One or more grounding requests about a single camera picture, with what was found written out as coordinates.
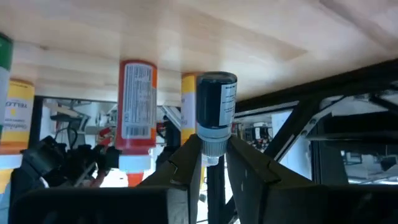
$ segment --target white wall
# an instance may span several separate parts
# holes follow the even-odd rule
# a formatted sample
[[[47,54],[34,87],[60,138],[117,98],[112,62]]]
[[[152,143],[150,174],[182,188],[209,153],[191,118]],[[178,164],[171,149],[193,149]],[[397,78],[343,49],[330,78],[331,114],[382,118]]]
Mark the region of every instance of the white wall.
[[[272,114],[272,132],[275,135],[285,123],[291,111]],[[294,172],[311,179],[311,161],[310,161],[310,141],[305,138],[298,137],[294,145],[290,148],[287,154],[282,158],[281,164]]]

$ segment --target black plastic part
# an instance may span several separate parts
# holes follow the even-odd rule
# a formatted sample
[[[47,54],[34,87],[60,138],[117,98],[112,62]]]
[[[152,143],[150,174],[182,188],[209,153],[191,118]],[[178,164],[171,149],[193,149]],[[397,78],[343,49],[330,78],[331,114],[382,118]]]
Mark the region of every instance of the black plastic part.
[[[262,223],[397,223],[397,199],[388,185],[274,188]]]
[[[119,156],[121,151],[117,150],[115,147],[109,147],[106,150],[106,167],[119,168]]]
[[[40,130],[42,128],[43,100],[41,96],[35,96],[33,100],[32,122],[30,124],[28,147],[34,147],[40,142]]]
[[[23,152],[24,160],[29,163],[42,177],[52,170],[58,169],[65,160],[65,149],[60,149],[57,142],[50,136],[39,144]]]
[[[15,202],[9,223],[188,223],[187,198],[168,187],[37,190]]]
[[[207,167],[208,223],[223,223],[225,207],[224,156],[218,158],[216,166]]]
[[[229,139],[226,158],[227,164],[233,165],[227,168],[233,200],[242,224],[263,223],[266,208],[275,206],[267,203],[270,186],[313,185],[310,180],[280,165],[235,136]]]
[[[27,192],[43,188],[44,184],[40,181],[40,175],[30,164],[22,161],[21,167],[14,169],[11,173],[10,205]]]
[[[237,82],[236,75],[228,72],[205,72],[197,76],[197,122],[204,128],[220,126],[221,86]]]
[[[187,191],[189,224],[196,223],[201,170],[201,140],[190,136],[170,159],[137,187],[164,186]]]

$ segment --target black metal frame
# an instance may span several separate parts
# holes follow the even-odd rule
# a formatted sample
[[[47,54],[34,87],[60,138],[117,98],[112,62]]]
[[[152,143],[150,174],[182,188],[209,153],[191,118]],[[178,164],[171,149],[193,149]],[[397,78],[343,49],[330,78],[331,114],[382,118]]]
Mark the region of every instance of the black metal frame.
[[[208,223],[219,224],[223,220],[225,206],[224,156],[216,166],[207,168]]]
[[[330,113],[331,105],[324,108],[321,106],[321,102],[326,98],[340,96],[341,98],[335,102],[338,103],[349,99],[349,96],[370,93],[372,94],[371,102],[396,112],[395,105],[376,96],[384,90],[397,90],[394,84],[398,80],[397,73],[398,59],[395,59],[240,101],[236,104],[237,118],[293,108],[293,112],[264,152],[276,161],[280,161],[300,134],[306,136],[320,118]],[[236,219],[234,198],[226,204],[223,213],[223,223],[231,223]],[[214,220],[210,219],[211,217],[209,217],[209,223],[214,223]]]
[[[32,119],[29,132],[28,147],[34,147],[40,141],[40,130],[42,129],[43,101],[41,96],[35,96],[33,100]]]

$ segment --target metal bar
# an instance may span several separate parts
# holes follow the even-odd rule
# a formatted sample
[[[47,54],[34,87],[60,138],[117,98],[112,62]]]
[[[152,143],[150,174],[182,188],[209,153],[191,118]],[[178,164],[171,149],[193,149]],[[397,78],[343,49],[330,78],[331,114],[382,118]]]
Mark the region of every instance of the metal bar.
[[[324,116],[332,112],[333,108],[336,105],[353,100],[353,98],[354,98],[353,96],[349,97],[342,96],[340,99],[331,102],[329,105],[323,107],[319,112],[314,114],[311,120],[304,126],[304,128],[302,129],[302,135],[306,136],[315,127],[315,125],[318,123],[319,120],[321,120]]]
[[[174,106],[162,106],[160,108],[175,127],[181,131],[181,112]]]
[[[238,219],[238,211],[236,211],[235,201],[233,197],[225,205],[223,210],[223,217],[224,224],[233,224]]]
[[[216,166],[207,168],[207,196],[208,223],[222,223],[225,207],[224,156],[219,158]]]
[[[318,123],[313,133],[324,133],[323,121]],[[324,142],[312,141],[310,144],[310,151],[312,181],[317,184],[326,185],[348,184],[347,173],[340,150],[330,149]]]
[[[32,121],[30,123],[28,147],[34,147],[40,141],[40,130],[42,129],[43,101],[41,96],[35,96],[33,100]]]
[[[259,108],[256,110],[235,113],[235,119],[244,118],[247,116],[256,116],[256,115],[260,115],[260,114],[268,114],[268,113],[292,110],[298,103],[299,103],[298,101],[290,102],[290,103],[282,103],[280,105],[267,106],[265,108]]]
[[[235,112],[302,101],[314,95],[324,99],[331,96],[351,96],[386,90],[391,87],[393,81],[398,80],[397,73],[398,59],[390,60],[237,102]]]
[[[369,102],[387,109],[389,112],[398,115],[398,105],[391,103],[388,100],[382,99],[378,96],[371,96]]]
[[[293,112],[287,118],[284,125],[270,142],[264,154],[280,161],[290,147],[294,144],[303,128],[311,120],[314,114],[319,111],[320,100],[301,101],[294,108]]]

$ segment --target white label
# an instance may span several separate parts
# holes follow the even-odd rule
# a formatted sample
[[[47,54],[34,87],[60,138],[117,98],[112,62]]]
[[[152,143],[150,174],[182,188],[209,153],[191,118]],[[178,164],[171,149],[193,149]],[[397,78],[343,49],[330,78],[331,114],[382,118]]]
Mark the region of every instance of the white label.
[[[8,84],[10,79],[10,73],[0,67],[0,126],[3,124],[4,121],[4,112],[5,112],[5,105],[7,100],[7,91],[8,91]]]
[[[8,98],[4,132],[29,132],[32,119],[32,102],[20,98]]]
[[[220,123],[228,125],[233,122],[235,114],[236,83],[221,86]]]
[[[152,67],[127,64],[124,68],[123,139],[150,139],[155,126],[156,89],[152,87]]]
[[[195,93],[183,93],[181,103],[181,129],[195,128]]]
[[[261,139],[260,137],[260,128],[254,128],[255,139]]]

